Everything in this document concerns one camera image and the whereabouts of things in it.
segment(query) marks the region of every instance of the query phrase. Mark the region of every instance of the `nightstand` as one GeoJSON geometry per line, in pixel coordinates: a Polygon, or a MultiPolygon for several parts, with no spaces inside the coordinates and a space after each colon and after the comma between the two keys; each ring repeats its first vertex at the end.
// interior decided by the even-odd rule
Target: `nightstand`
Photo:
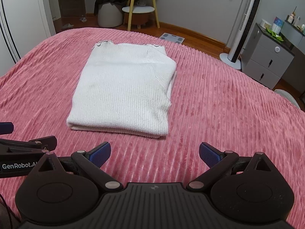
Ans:
{"type": "Polygon", "coordinates": [[[256,24],[241,56],[242,72],[273,89],[294,58],[289,45],[286,39],[281,42],[256,24]]]}

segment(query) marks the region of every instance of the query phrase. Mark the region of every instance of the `folded sweater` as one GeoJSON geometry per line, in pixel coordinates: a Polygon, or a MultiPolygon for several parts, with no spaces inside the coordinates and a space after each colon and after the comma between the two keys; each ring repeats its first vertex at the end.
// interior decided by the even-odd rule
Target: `folded sweater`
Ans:
{"type": "Polygon", "coordinates": [[[95,44],[73,95],[68,126],[154,138],[167,135],[175,70],[163,46],[95,44]]]}

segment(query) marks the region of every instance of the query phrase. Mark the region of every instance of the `tower fan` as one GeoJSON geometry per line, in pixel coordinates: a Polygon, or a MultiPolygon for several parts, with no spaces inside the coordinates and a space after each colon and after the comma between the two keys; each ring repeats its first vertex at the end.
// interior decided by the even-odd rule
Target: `tower fan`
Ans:
{"type": "Polygon", "coordinates": [[[253,24],[258,5],[260,4],[260,0],[249,0],[244,16],[242,18],[242,22],[238,29],[237,35],[234,39],[233,46],[229,54],[221,53],[220,59],[222,62],[228,64],[229,66],[235,69],[241,69],[241,62],[238,59],[238,56],[242,50],[242,47],[247,39],[251,26],[253,24]]]}

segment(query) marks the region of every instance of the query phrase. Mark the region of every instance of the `pink corduroy bedspread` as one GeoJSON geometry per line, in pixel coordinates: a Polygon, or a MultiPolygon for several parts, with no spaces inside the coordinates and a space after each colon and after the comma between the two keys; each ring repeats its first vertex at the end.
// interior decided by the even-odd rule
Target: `pink corduroy bedspread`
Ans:
{"type": "MultiPolygon", "coordinates": [[[[240,156],[263,151],[294,191],[288,222],[298,229],[305,227],[305,113],[207,54],[140,33],[68,30],[40,43],[0,78],[0,98],[0,121],[15,125],[14,132],[3,138],[28,141],[55,135],[58,156],[108,141],[112,153],[102,169],[123,184],[186,184],[208,169],[199,158],[202,141],[240,156]],[[101,40],[164,45],[176,61],[168,136],[150,139],[67,127],[80,73],[101,40]]],[[[15,213],[14,197],[23,180],[0,180],[0,193],[15,213]]]]}

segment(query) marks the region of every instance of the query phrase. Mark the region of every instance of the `metal pin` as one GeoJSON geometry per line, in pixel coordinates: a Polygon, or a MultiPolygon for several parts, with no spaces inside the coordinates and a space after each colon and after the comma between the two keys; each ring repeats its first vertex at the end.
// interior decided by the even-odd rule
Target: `metal pin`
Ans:
{"type": "Polygon", "coordinates": [[[120,186],[121,184],[117,181],[110,181],[105,183],[105,187],[108,189],[116,189],[120,186]]]}
{"type": "Polygon", "coordinates": [[[204,186],[204,184],[202,182],[199,181],[193,181],[189,183],[189,186],[193,189],[200,189],[204,186]]]}

